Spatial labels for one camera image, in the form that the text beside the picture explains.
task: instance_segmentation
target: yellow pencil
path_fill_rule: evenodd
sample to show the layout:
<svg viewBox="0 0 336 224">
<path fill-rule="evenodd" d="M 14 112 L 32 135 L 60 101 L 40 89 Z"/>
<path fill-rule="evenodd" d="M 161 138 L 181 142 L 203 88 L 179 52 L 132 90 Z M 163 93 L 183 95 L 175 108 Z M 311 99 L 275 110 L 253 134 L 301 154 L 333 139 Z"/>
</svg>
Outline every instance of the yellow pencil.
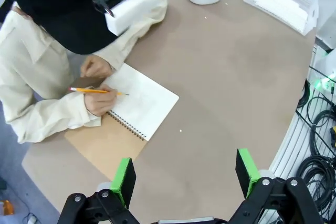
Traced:
<svg viewBox="0 0 336 224">
<path fill-rule="evenodd" d="M 71 91 L 80 91 L 80 92 L 91 92 L 91 93 L 108 93 L 106 90 L 99 90 L 99 89 L 82 89 L 82 88 L 69 88 Z M 124 94 L 122 92 L 118 92 L 117 95 L 129 95 Z"/>
</svg>

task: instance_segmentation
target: sleeve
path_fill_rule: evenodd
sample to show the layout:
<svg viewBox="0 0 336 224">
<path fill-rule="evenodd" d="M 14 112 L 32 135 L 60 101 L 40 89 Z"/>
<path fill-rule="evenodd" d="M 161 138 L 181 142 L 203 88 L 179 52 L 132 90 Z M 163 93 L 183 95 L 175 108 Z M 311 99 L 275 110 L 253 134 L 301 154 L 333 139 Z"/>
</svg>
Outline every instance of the sleeve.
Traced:
<svg viewBox="0 0 336 224">
<path fill-rule="evenodd" d="M 161 22 L 167 11 L 167 0 L 161 2 L 141 21 L 133 24 L 117 40 L 94 54 L 106 60 L 113 68 L 119 69 L 131 52 L 136 41 L 144 36 L 149 28 Z"/>
<path fill-rule="evenodd" d="M 82 93 L 36 102 L 32 88 L 13 69 L 1 64 L 0 71 L 0 101 L 5 121 L 12 126 L 18 143 L 41 142 L 71 124 L 100 125 L 100 118 L 91 121 Z"/>
</svg>

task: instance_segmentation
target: green light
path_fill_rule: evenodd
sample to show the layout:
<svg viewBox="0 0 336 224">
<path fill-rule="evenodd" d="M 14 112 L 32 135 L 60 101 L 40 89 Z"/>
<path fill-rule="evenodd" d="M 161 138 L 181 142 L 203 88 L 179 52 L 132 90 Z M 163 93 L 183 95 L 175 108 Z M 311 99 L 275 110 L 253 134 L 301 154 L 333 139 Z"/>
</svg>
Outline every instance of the green light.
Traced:
<svg viewBox="0 0 336 224">
<path fill-rule="evenodd" d="M 316 88 L 316 89 L 319 89 L 320 87 L 321 87 L 321 82 L 318 81 L 318 83 L 315 84 L 315 88 Z"/>
<path fill-rule="evenodd" d="M 322 86 L 325 88 L 325 89 L 329 89 L 329 85 L 328 85 L 328 82 L 330 81 L 330 79 L 333 79 L 336 77 L 336 73 L 332 73 L 328 76 L 329 78 L 324 78 L 321 80 L 321 83 L 322 83 Z"/>
</svg>

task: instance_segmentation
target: notebook page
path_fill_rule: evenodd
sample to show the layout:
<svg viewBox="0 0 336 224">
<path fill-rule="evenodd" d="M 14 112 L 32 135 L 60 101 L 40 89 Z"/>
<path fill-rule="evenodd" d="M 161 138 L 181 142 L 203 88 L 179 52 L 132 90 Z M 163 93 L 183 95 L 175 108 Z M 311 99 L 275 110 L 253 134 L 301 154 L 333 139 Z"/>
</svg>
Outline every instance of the notebook page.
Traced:
<svg viewBox="0 0 336 224">
<path fill-rule="evenodd" d="M 176 94 L 125 63 L 104 83 L 129 94 L 117 97 L 112 112 L 134 127 L 147 141 L 179 99 Z"/>
</svg>

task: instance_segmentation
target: person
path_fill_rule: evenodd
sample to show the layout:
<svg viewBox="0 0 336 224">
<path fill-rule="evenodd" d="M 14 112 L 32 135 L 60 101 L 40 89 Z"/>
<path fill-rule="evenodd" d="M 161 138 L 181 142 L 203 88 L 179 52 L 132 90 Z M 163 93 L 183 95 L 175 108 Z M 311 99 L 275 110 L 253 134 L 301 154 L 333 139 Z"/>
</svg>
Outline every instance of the person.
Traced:
<svg viewBox="0 0 336 224">
<path fill-rule="evenodd" d="M 16 0 L 0 30 L 0 101 L 19 143 L 81 126 L 99 126 L 116 91 L 67 93 L 74 81 L 67 49 L 88 55 L 81 77 L 106 78 L 117 71 L 137 39 L 163 20 L 167 0 L 117 37 L 92 0 Z M 43 98 L 36 101 L 34 92 Z"/>
</svg>

